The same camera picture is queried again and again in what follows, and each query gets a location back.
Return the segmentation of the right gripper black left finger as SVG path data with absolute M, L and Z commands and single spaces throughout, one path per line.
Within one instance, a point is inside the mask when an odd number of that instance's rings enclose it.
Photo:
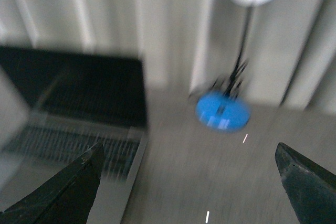
M 1 212 L 1 223 L 86 223 L 104 163 L 98 142 L 32 193 Z

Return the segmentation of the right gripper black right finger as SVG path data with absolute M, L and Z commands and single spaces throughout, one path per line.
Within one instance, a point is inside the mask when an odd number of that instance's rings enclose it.
M 335 174 L 278 143 L 275 162 L 300 223 L 335 223 Z

